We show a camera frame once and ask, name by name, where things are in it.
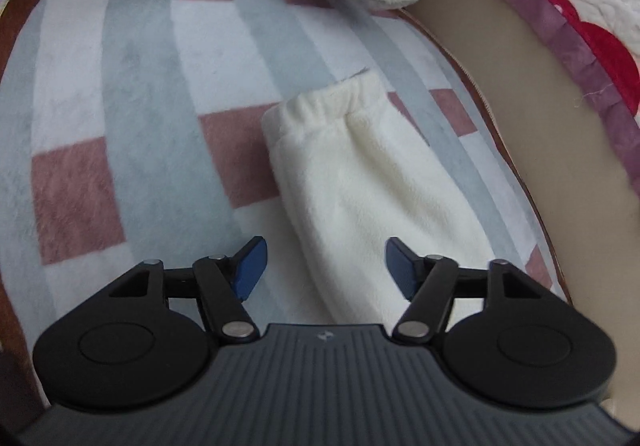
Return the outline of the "cream fleece garment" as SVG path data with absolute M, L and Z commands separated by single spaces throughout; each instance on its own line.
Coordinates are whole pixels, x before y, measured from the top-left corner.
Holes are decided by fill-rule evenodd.
M 335 322 L 392 329 L 408 307 L 385 245 L 483 267 L 495 255 L 465 196 L 371 69 L 270 108 L 272 172 Z

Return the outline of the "checked grey pink rug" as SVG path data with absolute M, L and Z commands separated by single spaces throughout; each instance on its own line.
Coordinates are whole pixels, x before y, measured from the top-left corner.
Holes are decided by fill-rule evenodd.
M 255 322 L 324 324 L 260 121 L 376 70 L 492 250 L 560 290 L 520 183 L 435 44 L 343 0 L 40 0 L 1 79 L 1 322 L 40 333 L 145 259 L 185 266 L 265 237 Z

